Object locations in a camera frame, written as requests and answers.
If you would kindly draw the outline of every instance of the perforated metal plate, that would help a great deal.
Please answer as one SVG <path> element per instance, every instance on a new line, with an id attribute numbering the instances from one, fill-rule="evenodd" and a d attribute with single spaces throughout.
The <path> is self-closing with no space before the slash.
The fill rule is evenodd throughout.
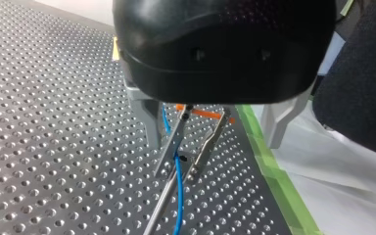
<path id="1" fill-rule="evenodd" d="M 143 233 L 165 183 L 112 38 L 0 1 L 0 234 Z M 182 234 L 289 234 L 235 118 L 200 183 L 185 187 Z M 198 150 L 213 124 L 194 117 L 181 148 Z M 173 198 L 157 234 L 175 217 Z"/>

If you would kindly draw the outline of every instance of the green tape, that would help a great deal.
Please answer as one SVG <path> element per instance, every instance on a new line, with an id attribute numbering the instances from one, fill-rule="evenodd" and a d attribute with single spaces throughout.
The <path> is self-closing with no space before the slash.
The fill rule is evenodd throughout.
<path id="1" fill-rule="evenodd" d="M 351 6 L 353 5 L 353 0 L 348 0 L 347 3 L 345 4 L 343 10 L 341 10 L 341 16 L 346 17 L 348 11 L 350 10 Z"/>
<path id="2" fill-rule="evenodd" d="M 322 234 L 310 212 L 290 180 L 281 169 L 273 153 L 264 143 L 255 113 L 249 105 L 237 106 L 239 117 L 246 130 L 258 167 L 294 235 Z"/>

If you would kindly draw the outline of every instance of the orange wire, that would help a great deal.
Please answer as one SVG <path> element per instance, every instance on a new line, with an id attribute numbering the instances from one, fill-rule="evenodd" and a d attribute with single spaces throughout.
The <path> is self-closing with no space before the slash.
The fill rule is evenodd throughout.
<path id="1" fill-rule="evenodd" d="M 182 111 L 182 110 L 184 110 L 184 106 L 177 104 L 176 110 Z M 214 118 L 214 119 L 220 119 L 221 118 L 221 114 L 216 114 L 214 112 L 202 111 L 202 110 L 197 110 L 197 109 L 193 109 L 192 114 L 202 116 L 202 117 L 205 117 L 205 118 Z M 231 117 L 229 121 L 230 121 L 230 123 L 234 123 L 235 122 L 234 117 Z"/>

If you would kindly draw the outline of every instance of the blue wire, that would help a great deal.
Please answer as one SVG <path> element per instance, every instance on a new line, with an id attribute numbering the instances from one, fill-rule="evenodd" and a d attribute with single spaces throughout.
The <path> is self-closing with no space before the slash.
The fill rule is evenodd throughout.
<path id="1" fill-rule="evenodd" d="M 163 106 L 163 120 L 164 120 L 164 129 L 166 130 L 167 134 L 170 134 L 170 126 L 166 119 L 165 106 Z"/>
<path id="2" fill-rule="evenodd" d="M 173 235 L 179 235 L 182 225 L 182 217 L 184 214 L 184 185 L 182 182 L 182 171 L 181 162 L 179 161 L 178 153 L 175 152 L 175 168 L 176 168 L 176 179 L 178 181 L 178 217 L 176 218 L 175 229 L 173 230 Z"/>
<path id="3" fill-rule="evenodd" d="M 170 134 L 170 126 L 167 122 L 165 106 L 163 106 L 163 120 L 164 129 L 166 130 L 167 134 Z M 184 214 L 184 185 L 182 182 L 181 162 L 177 150 L 178 149 L 176 148 L 173 158 L 175 160 L 176 180 L 178 181 L 178 217 L 176 218 L 176 225 L 175 229 L 173 230 L 173 235 L 179 235 L 179 231 L 181 230 L 182 225 L 182 217 Z"/>

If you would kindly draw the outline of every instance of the metal rod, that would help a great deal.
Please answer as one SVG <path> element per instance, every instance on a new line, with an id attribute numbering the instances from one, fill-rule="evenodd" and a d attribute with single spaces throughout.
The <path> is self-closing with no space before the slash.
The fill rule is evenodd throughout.
<path id="1" fill-rule="evenodd" d="M 160 200 L 152 213 L 151 219 L 145 228 L 143 235 L 153 235 L 157 230 L 158 223 L 164 215 L 167 204 L 176 188 L 176 172 L 173 171 L 169 182 L 166 184 Z"/>

